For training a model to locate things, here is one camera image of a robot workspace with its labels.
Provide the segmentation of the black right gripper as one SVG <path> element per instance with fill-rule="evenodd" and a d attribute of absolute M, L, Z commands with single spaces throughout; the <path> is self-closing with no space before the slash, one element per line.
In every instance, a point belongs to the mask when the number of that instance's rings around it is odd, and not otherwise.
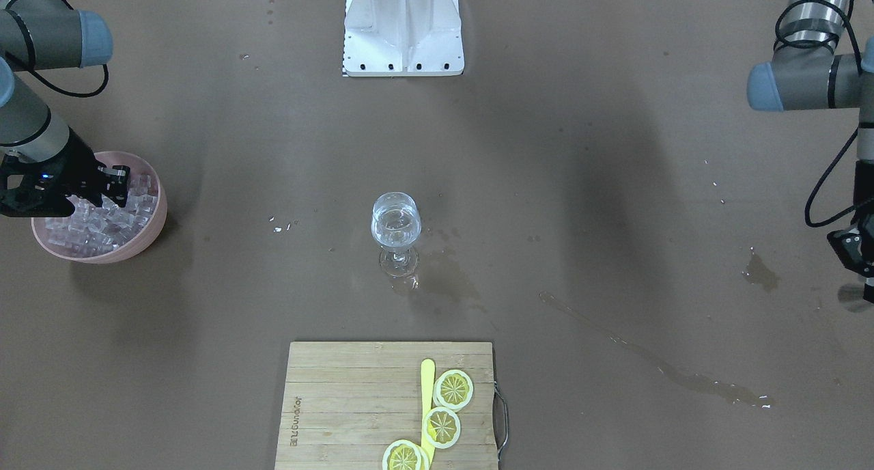
<path fill-rule="evenodd" d="M 105 166 L 74 130 L 68 132 L 60 152 L 41 162 L 41 172 L 52 176 L 65 194 L 96 199 L 97 208 L 107 206 L 104 198 L 118 208 L 127 208 L 131 168 Z"/>

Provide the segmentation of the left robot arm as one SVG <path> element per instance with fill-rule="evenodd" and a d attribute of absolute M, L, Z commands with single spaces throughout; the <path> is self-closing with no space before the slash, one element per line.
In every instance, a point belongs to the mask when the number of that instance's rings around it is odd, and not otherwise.
<path fill-rule="evenodd" d="M 856 145 L 853 203 L 837 218 L 850 225 L 828 243 L 844 268 L 872 290 L 872 42 L 861 47 L 850 25 L 854 0 L 789 0 L 774 25 L 773 56 L 753 66 L 746 95 L 754 110 L 850 109 L 858 126 L 840 154 Z"/>

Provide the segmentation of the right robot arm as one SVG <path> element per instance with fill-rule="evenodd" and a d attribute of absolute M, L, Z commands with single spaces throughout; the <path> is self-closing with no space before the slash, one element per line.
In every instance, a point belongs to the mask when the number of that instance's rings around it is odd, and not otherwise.
<path fill-rule="evenodd" d="M 2 0 L 1 19 L 2 215 L 70 216 L 72 196 L 94 206 L 127 205 L 130 168 L 97 159 L 20 77 L 26 72 L 72 98 L 103 93 L 105 83 L 74 92 L 47 81 L 42 71 L 100 66 L 107 74 L 113 37 L 106 22 L 68 0 Z"/>

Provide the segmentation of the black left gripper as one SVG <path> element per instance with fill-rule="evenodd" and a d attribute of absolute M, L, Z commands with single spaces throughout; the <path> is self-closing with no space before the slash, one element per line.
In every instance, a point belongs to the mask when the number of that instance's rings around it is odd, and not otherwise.
<path fill-rule="evenodd" d="M 846 270 L 873 277 L 873 215 L 862 212 L 849 228 L 827 234 L 827 242 Z"/>

